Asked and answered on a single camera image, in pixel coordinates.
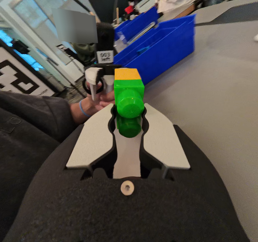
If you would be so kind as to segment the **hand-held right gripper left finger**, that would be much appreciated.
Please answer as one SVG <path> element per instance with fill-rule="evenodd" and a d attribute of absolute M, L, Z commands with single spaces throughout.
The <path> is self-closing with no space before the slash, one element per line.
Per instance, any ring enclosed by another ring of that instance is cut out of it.
<path fill-rule="evenodd" d="M 117 161 L 115 118 L 115 105 L 109 104 L 84 123 L 66 163 L 67 169 L 85 169 L 93 175 L 101 168 L 108 178 L 113 178 Z"/>

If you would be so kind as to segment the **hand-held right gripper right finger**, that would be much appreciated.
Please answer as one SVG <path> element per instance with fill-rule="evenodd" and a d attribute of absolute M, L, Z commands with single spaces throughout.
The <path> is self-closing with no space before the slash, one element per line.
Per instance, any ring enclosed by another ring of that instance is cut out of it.
<path fill-rule="evenodd" d="M 139 151 L 142 178 L 165 179 L 171 169 L 191 168 L 173 123 L 148 103 L 144 104 L 142 130 Z"/>

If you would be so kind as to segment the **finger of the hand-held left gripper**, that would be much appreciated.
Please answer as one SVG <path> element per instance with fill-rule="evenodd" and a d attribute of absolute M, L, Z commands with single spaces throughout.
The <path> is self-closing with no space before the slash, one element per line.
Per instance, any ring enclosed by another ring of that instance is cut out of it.
<path fill-rule="evenodd" d="M 103 84 L 104 94 L 112 92 L 114 90 L 114 75 L 104 75 Z"/>
<path fill-rule="evenodd" d="M 87 68 L 85 70 L 86 81 L 92 85 L 97 85 L 104 75 L 103 68 Z"/>

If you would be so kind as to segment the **yellow one-stud block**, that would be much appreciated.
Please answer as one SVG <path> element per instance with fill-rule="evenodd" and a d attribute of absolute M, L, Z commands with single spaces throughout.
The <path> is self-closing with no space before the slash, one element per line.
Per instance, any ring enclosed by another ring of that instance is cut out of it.
<path fill-rule="evenodd" d="M 141 76 L 135 68 L 116 68 L 114 70 L 115 80 L 141 80 Z"/>

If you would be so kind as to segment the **green two-stud block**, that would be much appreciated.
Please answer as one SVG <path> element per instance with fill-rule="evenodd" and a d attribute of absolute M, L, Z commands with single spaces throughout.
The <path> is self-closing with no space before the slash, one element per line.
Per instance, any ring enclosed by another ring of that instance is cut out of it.
<path fill-rule="evenodd" d="M 141 131 L 144 111 L 144 84 L 141 79 L 114 80 L 117 128 L 126 138 L 136 137 Z"/>

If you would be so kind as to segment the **blue plastic bin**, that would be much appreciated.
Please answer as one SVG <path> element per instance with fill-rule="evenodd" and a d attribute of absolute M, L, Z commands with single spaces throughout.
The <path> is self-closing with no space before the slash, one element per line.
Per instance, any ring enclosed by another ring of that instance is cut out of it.
<path fill-rule="evenodd" d="M 195 50 L 195 14 L 164 21 L 114 57 L 114 63 L 138 70 L 146 85 Z M 137 50 L 150 46 L 141 55 Z"/>

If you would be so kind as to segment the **grey desk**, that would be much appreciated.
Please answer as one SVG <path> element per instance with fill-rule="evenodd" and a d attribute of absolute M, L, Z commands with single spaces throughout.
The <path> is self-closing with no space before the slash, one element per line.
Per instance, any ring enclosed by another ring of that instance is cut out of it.
<path fill-rule="evenodd" d="M 208 157 L 257 241 L 257 0 L 193 14 L 194 52 L 149 82 L 144 100 Z"/>

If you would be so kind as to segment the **person's left hand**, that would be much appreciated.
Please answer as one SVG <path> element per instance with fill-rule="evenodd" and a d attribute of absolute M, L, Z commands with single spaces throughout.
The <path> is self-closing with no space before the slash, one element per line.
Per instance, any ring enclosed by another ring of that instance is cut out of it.
<path fill-rule="evenodd" d="M 83 104 L 83 110 L 87 115 L 92 116 L 109 104 L 115 104 L 114 90 L 107 94 L 103 92 L 98 93 L 95 101 L 92 99 L 91 95 L 87 95 Z"/>

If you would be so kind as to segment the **blue wristband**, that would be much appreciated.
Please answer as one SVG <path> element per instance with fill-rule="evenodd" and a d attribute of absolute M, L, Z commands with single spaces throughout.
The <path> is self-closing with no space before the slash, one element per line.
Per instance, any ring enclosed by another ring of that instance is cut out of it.
<path fill-rule="evenodd" d="M 82 100 L 79 101 L 79 108 L 80 108 L 80 110 L 81 110 L 81 112 L 82 112 L 83 115 L 85 115 L 85 116 L 88 117 L 88 118 L 91 117 L 91 115 L 88 115 L 88 114 L 83 110 L 83 108 L 82 108 Z"/>

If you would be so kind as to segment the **small black tag sign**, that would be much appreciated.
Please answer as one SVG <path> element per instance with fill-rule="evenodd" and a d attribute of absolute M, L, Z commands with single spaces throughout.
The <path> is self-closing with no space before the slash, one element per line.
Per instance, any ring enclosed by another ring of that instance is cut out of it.
<path fill-rule="evenodd" d="M 70 48 L 65 47 L 63 44 L 59 44 L 56 47 L 69 57 L 70 60 L 79 60 L 77 53 Z"/>

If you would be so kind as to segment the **person's dark clothing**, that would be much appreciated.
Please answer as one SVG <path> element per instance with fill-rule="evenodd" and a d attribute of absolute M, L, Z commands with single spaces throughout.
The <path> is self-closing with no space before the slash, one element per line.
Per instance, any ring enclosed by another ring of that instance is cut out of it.
<path fill-rule="evenodd" d="M 38 169 L 77 128 L 71 106 L 59 97 L 1 92 L 1 241 L 10 230 Z"/>

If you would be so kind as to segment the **black studio light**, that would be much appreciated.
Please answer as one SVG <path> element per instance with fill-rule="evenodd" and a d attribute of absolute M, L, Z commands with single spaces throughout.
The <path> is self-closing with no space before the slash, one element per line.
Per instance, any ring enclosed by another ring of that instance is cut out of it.
<path fill-rule="evenodd" d="M 13 50 L 18 51 L 20 54 L 28 54 L 30 52 L 29 47 L 20 40 L 12 40 L 11 44 Z"/>

